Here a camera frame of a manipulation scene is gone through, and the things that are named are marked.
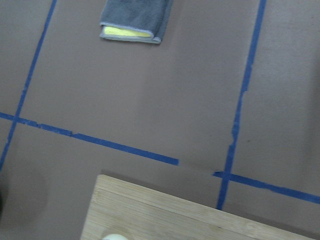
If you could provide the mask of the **bamboo cutting board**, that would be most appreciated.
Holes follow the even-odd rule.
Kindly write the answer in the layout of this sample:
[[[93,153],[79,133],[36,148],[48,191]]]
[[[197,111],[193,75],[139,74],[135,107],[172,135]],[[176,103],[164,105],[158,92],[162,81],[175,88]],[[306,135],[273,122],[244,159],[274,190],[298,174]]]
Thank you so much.
[[[301,240],[302,235],[104,174],[98,175],[83,240]]]

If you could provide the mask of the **folded grey yellow cloth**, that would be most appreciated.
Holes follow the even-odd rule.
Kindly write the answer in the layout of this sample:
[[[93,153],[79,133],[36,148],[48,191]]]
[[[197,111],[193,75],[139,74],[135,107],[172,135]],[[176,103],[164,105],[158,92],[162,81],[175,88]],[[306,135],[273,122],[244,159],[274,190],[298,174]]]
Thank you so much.
[[[100,37],[106,40],[160,44],[172,0],[108,0],[102,10]]]

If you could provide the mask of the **white steamed bun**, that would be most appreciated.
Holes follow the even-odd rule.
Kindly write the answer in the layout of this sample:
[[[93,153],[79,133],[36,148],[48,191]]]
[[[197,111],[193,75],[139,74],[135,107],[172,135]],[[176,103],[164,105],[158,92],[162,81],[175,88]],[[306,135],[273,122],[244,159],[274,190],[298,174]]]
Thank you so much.
[[[117,233],[111,233],[102,238],[102,240],[128,240],[125,236]]]

